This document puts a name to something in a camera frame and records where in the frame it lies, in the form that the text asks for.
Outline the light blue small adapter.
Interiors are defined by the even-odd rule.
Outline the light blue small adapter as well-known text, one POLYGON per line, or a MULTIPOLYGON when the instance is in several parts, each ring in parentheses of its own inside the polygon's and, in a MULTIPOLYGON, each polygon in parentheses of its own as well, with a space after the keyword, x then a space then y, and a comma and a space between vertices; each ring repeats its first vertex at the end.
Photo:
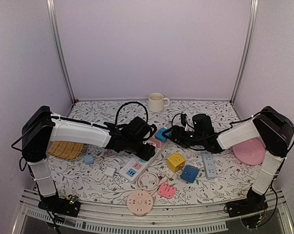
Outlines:
POLYGON ((163 132, 166 130, 166 128, 160 128, 159 131, 155 134, 155 138, 160 142, 166 142, 167 138, 163 136, 163 132))

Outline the pink cube socket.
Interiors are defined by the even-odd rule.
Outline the pink cube socket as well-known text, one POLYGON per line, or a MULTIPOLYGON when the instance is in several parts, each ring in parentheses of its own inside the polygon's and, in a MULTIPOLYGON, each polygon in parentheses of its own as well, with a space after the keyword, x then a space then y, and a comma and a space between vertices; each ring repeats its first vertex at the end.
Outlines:
POLYGON ((150 139, 151 142, 153 142, 154 144, 156 144, 156 147, 158 149, 161 149, 162 147, 165 146, 166 142, 162 142, 158 139, 156 139, 154 136, 150 139))

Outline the yellow cube socket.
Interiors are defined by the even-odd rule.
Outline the yellow cube socket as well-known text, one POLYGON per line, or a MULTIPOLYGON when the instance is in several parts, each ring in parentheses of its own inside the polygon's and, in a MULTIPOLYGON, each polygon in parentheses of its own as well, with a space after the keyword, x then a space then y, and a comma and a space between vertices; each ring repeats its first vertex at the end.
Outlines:
POLYGON ((167 158, 166 165, 173 173, 176 173, 184 167, 185 159, 181 154, 174 153, 167 158))

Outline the white colourful power strip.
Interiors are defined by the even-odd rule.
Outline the white colourful power strip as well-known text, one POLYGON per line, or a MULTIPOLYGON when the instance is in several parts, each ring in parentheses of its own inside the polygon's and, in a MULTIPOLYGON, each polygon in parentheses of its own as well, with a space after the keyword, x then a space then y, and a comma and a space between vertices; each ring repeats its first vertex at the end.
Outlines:
POLYGON ((151 165, 151 163, 161 154, 168 142, 162 142, 161 148, 158 148, 156 143, 152 141, 147 141, 147 143, 155 146, 155 155, 149 159, 149 161, 144 161, 138 156, 132 155, 131 159, 119 170, 120 177, 127 180, 129 183, 133 184, 136 180, 143 174, 143 172, 151 165))

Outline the small white usb charger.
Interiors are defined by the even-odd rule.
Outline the small white usb charger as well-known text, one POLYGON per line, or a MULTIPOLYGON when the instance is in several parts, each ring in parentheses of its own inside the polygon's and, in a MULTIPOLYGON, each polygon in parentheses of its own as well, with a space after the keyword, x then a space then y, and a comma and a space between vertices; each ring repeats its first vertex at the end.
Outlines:
POLYGON ((104 175, 108 176, 108 177, 113 177, 116 173, 118 173, 116 168, 112 168, 112 167, 107 167, 104 170, 104 175))

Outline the pale blue small charger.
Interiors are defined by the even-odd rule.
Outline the pale blue small charger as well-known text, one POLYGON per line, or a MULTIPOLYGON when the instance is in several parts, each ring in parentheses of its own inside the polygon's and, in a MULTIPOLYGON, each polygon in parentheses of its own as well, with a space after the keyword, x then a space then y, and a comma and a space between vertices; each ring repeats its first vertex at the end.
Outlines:
POLYGON ((84 156, 84 162, 86 165, 94 164, 94 158, 92 155, 84 156))

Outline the dark blue cube socket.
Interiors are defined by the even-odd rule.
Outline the dark blue cube socket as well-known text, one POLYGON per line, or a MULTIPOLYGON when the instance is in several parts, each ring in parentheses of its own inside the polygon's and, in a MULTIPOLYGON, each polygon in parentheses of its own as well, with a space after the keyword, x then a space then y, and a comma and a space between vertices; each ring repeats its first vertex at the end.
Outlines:
POLYGON ((184 170, 181 174, 181 179, 193 183, 199 173, 199 169, 191 166, 191 165, 185 165, 184 170))

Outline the white square plug adapter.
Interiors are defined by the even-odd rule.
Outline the white square plug adapter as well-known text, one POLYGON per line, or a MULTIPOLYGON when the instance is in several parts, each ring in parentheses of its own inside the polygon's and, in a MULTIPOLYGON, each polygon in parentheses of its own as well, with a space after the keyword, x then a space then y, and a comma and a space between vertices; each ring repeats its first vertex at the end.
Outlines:
POLYGON ((108 166, 106 164, 101 164, 98 167, 94 167, 90 172, 90 177, 96 182, 101 181, 104 177, 104 172, 107 167, 108 166))

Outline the grey blue power strip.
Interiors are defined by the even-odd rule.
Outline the grey blue power strip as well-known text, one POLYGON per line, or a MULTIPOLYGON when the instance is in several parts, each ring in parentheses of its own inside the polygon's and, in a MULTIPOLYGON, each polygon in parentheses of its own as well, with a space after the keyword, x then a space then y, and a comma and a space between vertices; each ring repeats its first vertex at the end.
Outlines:
POLYGON ((205 176, 207 179, 216 178, 216 169, 213 161, 213 155, 209 152, 202 153, 202 161, 205 168, 205 176))

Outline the pink square plug adapter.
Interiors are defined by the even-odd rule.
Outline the pink square plug adapter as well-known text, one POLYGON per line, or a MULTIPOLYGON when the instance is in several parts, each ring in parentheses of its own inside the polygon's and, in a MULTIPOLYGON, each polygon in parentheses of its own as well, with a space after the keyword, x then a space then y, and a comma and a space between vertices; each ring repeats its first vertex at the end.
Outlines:
POLYGON ((172 199, 175 195, 176 188, 168 184, 162 183, 158 189, 158 195, 166 199, 172 199))

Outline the pink round power strip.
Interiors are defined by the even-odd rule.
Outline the pink round power strip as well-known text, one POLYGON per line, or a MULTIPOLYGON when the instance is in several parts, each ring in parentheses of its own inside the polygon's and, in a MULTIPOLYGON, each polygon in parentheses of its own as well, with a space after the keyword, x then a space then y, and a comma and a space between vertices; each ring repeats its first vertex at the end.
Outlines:
POLYGON ((145 191, 134 191, 127 197, 127 207, 134 215, 145 216, 152 210, 153 198, 145 191))

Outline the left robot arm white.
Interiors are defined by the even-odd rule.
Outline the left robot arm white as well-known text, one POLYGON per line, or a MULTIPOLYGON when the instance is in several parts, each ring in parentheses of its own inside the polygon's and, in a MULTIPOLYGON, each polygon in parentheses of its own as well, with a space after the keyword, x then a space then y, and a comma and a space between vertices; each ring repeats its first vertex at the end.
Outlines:
POLYGON ((60 211, 64 202, 58 197, 55 183, 46 159, 50 142, 67 141, 82 143, 133 154, 145 161, 155 154, 155 146, 146 141, 156 132, 157 127, 148 124, 148 119, 135 117, 128 124, 105 122, 103 125, 63 117, 51 112, 48 106, 41 106, 22 128, 21 137, 12 143, 16 150, 21 143, 22 158, 32 172, 38 190, 45 204, 54 212, 60 211))

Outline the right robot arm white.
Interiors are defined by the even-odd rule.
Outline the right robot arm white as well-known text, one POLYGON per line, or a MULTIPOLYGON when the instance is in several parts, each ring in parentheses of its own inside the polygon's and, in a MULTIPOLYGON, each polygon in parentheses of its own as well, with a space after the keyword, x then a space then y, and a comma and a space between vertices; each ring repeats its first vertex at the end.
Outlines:
POLYGON ((243 201, 246 212, 252 213, 262 204, 264 195, 278 176, 288 152, 294 145, 294 124, 270 106, 253 116, 230 123, 230 127, 215 132, 210 116, 193 116, 193 130, 186 130, 186 119, 182 126, 173 125, 162 136, 196 151, 212 154, 232 149, 234 154, 247 159, 260 158, 261 168, 254 181, 250 195, 243 201))

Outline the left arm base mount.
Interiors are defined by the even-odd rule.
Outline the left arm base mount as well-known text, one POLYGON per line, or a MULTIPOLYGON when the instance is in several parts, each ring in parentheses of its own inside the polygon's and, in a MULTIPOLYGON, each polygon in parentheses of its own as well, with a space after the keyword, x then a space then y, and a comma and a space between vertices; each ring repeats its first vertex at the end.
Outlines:
POLYGON ((58 194, 49 197, 41 195, 38 204, 38 207, 42 210, 71 217, 78 217, 80 206, 81 203, 78 201, 78 196, 68 195, 65 198, 60 198, 58 194))

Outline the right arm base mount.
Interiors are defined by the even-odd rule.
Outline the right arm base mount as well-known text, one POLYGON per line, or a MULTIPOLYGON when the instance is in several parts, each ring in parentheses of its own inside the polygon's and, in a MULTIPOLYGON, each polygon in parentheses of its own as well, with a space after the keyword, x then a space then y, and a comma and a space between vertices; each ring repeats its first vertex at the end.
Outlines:
POLYGON ((264 211, 267 208, 265 195, 259 195, 250 188, 246 198, 227 202, 224 211, 229 214, 229 217, 237 217, 264 211))

